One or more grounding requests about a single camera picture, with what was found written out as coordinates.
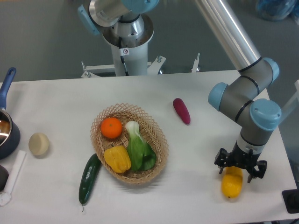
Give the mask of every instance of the pot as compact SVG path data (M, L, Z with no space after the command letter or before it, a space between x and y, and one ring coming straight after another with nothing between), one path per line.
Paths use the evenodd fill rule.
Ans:
M20 142L20 130L6 110L6 96L16 73L10 68L0 89L0 160L9 156Z

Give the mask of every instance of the fake vegetable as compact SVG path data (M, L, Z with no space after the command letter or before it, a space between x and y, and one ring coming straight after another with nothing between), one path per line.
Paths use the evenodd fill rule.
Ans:
M228 198L238 197L243 183L243 172L238 167L226 167L221 183L221 190Z
M105 137L115 139L121 135L121 121L117 118L106 118L102 121L100 130Z
M190 124L191 122L190 114L183 100L180 98L174 99L173 107L177 112L178 116L182 119L182 121L187 125Z
M85 166L80 183L79 201L82 205L87 203L91 195L95 180L100 170L100 166L101 162L97 154L93 154Z
M129 133L127 151L131 159L131 170L145 171L152 169L157 156L149 143L140 135L139 124L136 121L129 121L125 128Z
M104 152L106 163L118 174L131 168L131 160L124 146L115 146Z

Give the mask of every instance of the gray floor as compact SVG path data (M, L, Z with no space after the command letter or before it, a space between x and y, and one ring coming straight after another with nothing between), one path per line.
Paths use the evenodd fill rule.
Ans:
M287 18L260 19L255 0L228 0L262 56L271 57L281 73L268 88L281 107L295 93L299 79L299 26ZM0 82L9 67L15 81L80 78L86 66L112 64L101 36L88 34L77 17L81 0L0 2ZM160 0L148 15L155 25L149 61L167 58L165 73L189 72L200 52L202 71L234 69L221 45L191 0ZM280 125L291 167L299 164L298 109Z

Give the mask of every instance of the black object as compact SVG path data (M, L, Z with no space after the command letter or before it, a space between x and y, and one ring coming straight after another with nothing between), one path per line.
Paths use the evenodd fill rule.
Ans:
M284 198L286 210L291 214L299 213L299 190L284 190L282 196Z
M8 70L0 89L0 160L9 156L17 148L21 138L18 126L5 111L7 92L15 73L15 68Z
M247 183L250 183L252 178L258 177L262 179L267 169L267 161L257 161L259 155L253 154L252 149L249 150L248 154L243 152L236 143L231 153L221 148L216 155L214 164L220 168L220 174L225 167L235 166L247 170L249 173Z
M8 171L0 165L0 191L3 191L8 179Z

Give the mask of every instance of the white table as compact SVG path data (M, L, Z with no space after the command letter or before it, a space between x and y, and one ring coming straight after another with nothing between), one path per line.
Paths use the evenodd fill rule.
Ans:
M18 150L27 156L11 202L0 208L0 223L231 224L298 218L287 213L281 194L296 185L278 129L260 156L268 162L264 178L248 184L244 171L241 195L233 201L222 196L214 158L221 147L232 150L241 127L211 107L207 97L215 84L230 84L238 76L236 71L219 71L13 83L7 112L21 131L21 141L0 164L10 172ZM267 98L266 91L260 97ZM189 126L175 113L175 98L187 105ZM94 153L91 125L116 103L138 105L153 117L168 140L168 162L143 187L127 186L102 167L81 212L78 189ZM43 158L28 149L35 132L50 140Z

